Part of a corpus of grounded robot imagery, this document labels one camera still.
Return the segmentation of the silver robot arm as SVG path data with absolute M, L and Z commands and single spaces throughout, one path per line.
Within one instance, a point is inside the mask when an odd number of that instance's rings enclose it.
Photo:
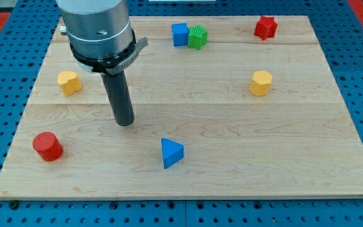
M 135 47 L 126 0 L 57 0 L 74 57 L 92 71 L 115 67 Z

